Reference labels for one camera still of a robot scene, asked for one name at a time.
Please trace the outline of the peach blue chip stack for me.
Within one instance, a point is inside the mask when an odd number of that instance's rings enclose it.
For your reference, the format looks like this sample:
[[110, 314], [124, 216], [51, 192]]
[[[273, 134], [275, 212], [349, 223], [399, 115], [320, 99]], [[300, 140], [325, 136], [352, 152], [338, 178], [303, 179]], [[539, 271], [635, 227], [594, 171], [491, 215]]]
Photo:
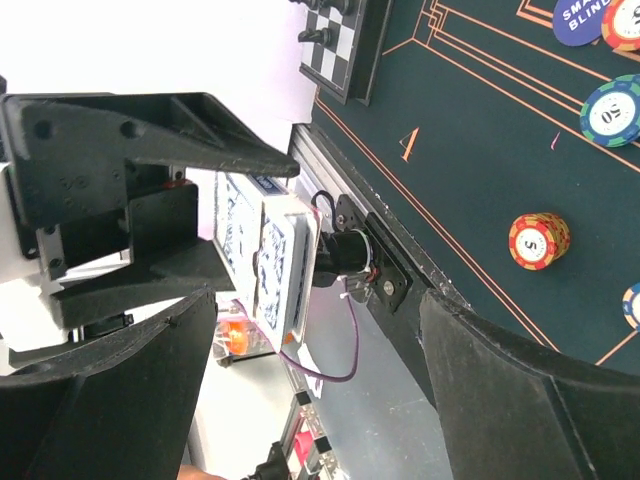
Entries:
[[630, 286], [622, 297], [622, 310], [627, 323], [638, 331], [640, 326], [640, 283]]

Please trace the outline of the orange red chip stack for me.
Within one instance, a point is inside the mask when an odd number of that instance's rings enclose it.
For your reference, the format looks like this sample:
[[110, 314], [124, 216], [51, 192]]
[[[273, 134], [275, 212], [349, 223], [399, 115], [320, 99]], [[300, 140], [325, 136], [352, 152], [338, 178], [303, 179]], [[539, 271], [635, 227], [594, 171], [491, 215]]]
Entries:
[[571, 245], [568, 224], [553, 213], [517, 217], [509, 230], [509, 252], [522, 268], [539, 271], [564, 256]]

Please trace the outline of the orange chips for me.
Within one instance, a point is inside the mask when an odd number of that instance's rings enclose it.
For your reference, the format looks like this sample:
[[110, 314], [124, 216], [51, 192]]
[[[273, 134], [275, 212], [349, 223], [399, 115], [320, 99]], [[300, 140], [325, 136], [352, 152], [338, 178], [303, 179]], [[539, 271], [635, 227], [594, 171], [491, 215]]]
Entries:
[[613, 0], [602, 20], [602, 36], [614, 50], [639, 50], [639, 0]]

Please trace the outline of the purple small blind button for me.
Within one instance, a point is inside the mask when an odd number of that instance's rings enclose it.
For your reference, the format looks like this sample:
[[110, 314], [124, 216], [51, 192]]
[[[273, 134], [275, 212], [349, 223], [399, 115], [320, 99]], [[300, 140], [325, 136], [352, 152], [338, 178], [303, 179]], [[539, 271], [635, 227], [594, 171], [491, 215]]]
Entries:
[[601, 37], [601, 25], [610, 0], [558, 0], [552, 16], [555, 38], [570, 47], [584, 46]]

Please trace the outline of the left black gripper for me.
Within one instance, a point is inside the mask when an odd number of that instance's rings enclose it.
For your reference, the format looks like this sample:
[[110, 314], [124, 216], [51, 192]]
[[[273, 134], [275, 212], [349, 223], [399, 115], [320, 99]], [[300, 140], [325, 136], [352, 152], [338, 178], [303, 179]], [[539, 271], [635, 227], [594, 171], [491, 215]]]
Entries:
[[205, 286], [232, 291], [198, 238], [187, 167], [292, 178], [299, 163], [211, 94], [4, 95], [1, 142], [22, 232], [52, 278], [128, 249], [133, 263], [49, 297], [76, 329]]

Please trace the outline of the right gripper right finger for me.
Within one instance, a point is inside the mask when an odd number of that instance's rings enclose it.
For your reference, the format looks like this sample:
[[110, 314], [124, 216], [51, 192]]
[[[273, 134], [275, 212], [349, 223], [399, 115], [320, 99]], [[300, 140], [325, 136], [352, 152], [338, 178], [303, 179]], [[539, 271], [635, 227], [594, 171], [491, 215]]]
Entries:
[[638, 377], [545, 348], [437, 291], [419, 311], [455, 478], [638, 478]]

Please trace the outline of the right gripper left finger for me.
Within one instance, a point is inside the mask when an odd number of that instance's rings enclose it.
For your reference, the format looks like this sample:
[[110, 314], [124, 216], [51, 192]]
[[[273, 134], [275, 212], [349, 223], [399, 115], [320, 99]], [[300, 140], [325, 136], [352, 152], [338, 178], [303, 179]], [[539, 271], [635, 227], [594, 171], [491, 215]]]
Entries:
[[200, 289], [2, 377], [2, 478], [176, 478], [216, 317], [214, 291]]

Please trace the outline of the blue white card deck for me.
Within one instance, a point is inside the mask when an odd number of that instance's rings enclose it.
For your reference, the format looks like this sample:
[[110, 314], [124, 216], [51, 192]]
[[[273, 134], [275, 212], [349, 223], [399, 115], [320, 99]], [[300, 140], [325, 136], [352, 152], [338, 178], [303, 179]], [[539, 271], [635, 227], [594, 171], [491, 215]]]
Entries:
[[304, 336], [320, 222], [278, 180], [218, 172], [214, 244], [249, 318], [279, 351]]

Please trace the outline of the green chips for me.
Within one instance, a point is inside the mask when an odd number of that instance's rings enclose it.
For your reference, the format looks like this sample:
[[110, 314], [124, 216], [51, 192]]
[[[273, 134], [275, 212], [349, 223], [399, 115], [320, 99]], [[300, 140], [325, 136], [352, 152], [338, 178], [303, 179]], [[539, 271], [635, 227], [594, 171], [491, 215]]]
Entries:
[[589, 141], [617, 148], [639, 138], [639, 76], [622, 75], [594, 90], [580, 112]]

